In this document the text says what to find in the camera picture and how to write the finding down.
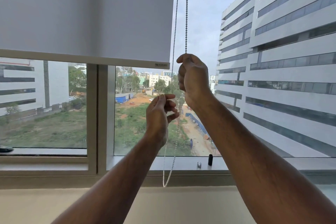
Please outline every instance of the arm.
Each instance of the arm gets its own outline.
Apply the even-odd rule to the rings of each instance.
[[[155,98],[146,110],[147,129],[137,145],[53,224],[123,223],[153,160],[167,141],[168,123],[179,116],[173,94]]]
[[[298,170],[257,140],[208,90],[206,65],[177,60],[179,86],[220,151],[258,224],[336,223],[336,207]]]

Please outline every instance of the roller blind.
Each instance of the roller blind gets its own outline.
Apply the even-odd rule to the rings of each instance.
[[[0,0],[0,56],[169,69],[173,0]]]

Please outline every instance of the black cylinder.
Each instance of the black cylinder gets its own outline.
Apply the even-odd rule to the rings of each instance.
[[[209,159],[208,159],[208,165],[209,166],[212,166],[212,159],[213,159],[212,154],[209,154]]]

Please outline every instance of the forearm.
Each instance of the forearm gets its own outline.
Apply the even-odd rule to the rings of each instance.
[[[336,223],[335,206],[283,158],[257,140],[218,100],[195,110],[260,223]]]
[[[123,223],[157,153],[158,144],[146,135],[85,195],[53,224]]]

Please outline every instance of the blue sky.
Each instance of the blue sky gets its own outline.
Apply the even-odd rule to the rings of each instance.
[[[218,54],[219,34],[222,12],[234,0],[188,0],[188,53],[199,56],[208,66],[209,75],[215,74]],[[175,5],[173,10],[173,26],[175,24]],[[179,0],[177,12],[177,30],[175,44],[175,60],[185,52],[185,26],[186,26],[186,0]],[[172,62],[171,44],[170,62]],[[174,71],[177,72],[179,64],[174,62]],[[153,71],[157,69],[136,69],[137,71]]]

